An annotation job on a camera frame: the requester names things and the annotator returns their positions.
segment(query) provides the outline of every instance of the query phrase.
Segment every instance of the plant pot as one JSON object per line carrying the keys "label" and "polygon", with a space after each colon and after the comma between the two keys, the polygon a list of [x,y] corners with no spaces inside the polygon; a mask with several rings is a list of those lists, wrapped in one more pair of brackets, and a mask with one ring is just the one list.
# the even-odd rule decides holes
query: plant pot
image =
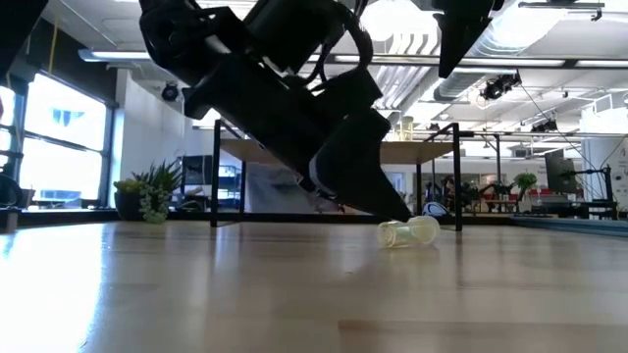
{"label": "plant pot", "polygon": [[116,210],[123,221],[137,222],[144,221],[139,208],[139,192],[116,192]]}

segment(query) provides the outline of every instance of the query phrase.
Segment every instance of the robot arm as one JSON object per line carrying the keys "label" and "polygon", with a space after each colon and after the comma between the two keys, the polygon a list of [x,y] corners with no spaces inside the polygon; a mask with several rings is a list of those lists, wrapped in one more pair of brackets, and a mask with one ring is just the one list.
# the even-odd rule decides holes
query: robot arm
{"label": "robot arm", "polygon": [[[434,0],[445,11],[438,16],[441,74],[453,70],[468,50],[460,45],[473,44],[502,2]],[[202,9],[194,0],[139,3],[151,58],[189,85],[186,116],[200,120],[216,109],[291,168],[308,192],[390,219],[410,218],[380,164],[391,125],[371,108],[382,92],[367,71],[373,45],[359,23],[367,0],[357,0],[354,11],[335,0],[259,0],[243,21],[228,7]],[[346,32],[359,62],[327,79],[325,59]],[[298,76],[318,47],[313,73]],[[308,88],[316,76],[322,83]]]}

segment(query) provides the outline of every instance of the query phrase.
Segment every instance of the window frame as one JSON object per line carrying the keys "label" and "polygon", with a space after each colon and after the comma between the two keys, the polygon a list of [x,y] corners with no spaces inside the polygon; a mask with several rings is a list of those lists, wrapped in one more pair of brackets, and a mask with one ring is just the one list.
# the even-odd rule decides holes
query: window frame
{"label": "window frame", "polygon": [[[96,201],[96,203],[101,206],[101,207],[106,207],[108,205],[108,195],[109,195],[109,188],[110,188],[110,170],[111,170],[111,148],[112,148],[112,139],[113,139],[113,122],[114,122],[114,110],[116,109],[116,107],[112,104],[109,104],[107,101],[94,96],[93,94],[90,94],[88,92],[85,92],[84,90],[77,88],[76,86],[67,83],[66,81],[59,79],[47,72],[44,71],[40,71],[38,72],[39,75],[42,76],[46,76],[47,78],[50,78],[52,80],[55,80],[67,87],[69,87],[70,89],[75,90],[76,92],[83,94],[91,99],[94,99],[96,101],[98,101],[99,103],[102,103],[105,106],[105,128],[104,128],[104,140],[103,140],[103,148],[102,150],[98,150],[98,149],[94,149],[94,148],[90,148],[87,146],[83,146],[81,144],[78,143],[74,143],[71,141],[67,141],[64,139],[60,139],[60,138],[55,138],[55,137],[51,137],[51,136],[47,136],[47,135],[43,135],[40,133],[35,133],[32,131],[28,131],[26,130],[25,126],[26,126],[26,107],[28,104],[28,85],[26,86],[26,92],[25,92],[25,96],[21,96],[22,98],[22,102],[21,104],[18,104],[18,96],[16,95],[16,114],[14,116],[14,120],[13,120],[13,124],[15,129],[18,129],[20,131],[19,136],[21,138],[21,141],[18,144],[17,138],[15,138],[16,136],[14,136],[14,138],[12,138],[12,147],[13,147],[13,142],[15,141],[16,144],[18,144],[16,147],[20,147],[19,150],[20,152],[22,152],[22,146],[24,146],[24,141],[26,138],[33,138],[33,139],[38,139],[40,141],[43,142],[47,142],[50,144],[54,144],[54,145],[58,145],[64,148],[69,148],[72,150],[76,150],[76,151],[81,151],[81,152],[95,152],[98,153],[101,157],[101,161],[102,161],[102,166],[100,168],[100,180],[98,181],[98,199],[97,200],[87,200],[90,202]],[[18,162],[18,166],[16,167],[16,180],[20,180],[20,171],[22,168],[22,160],[20,160]]]}

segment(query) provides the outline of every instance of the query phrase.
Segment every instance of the wooden tabletop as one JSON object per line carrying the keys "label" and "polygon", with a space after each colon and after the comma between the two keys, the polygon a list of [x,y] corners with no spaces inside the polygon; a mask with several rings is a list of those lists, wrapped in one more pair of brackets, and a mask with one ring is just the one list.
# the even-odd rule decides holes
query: wooden tabletop
{"label": "wooden tabletop", "polygon": [[[254,140],[223,139],[221,149],[247,163],[279,164]],[[430,162],[453,150],[448,142],[382,142],[382,164],[415,165]]]}

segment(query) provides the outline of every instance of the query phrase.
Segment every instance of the potted plant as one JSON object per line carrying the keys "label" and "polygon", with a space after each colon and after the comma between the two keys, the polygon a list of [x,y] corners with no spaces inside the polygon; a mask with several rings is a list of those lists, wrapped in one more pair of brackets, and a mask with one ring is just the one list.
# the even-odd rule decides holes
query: potted plant
{"label": "potted plant", "polygon": [[520,190],[529,190],[537,184],[537,176],[532,173],[522,173],[514,178],[514,182]]}
{"label": "potted plant", "polygon": [[532,211],[528,190],[537,185],[537,176],[532,173],[522,173],[514,178],[514,182],[519,187],[519,194],[521,195],[521,202],[518,203],[519,212]]}
{"label": "potted plant", "polygon": [[133,178],[114,182],[116,209],[125,221],[147,221],[161,224],[168,217],[168,204],[181,184],[181,166],[178,162],[156,167],[148,172],[132,174]]}

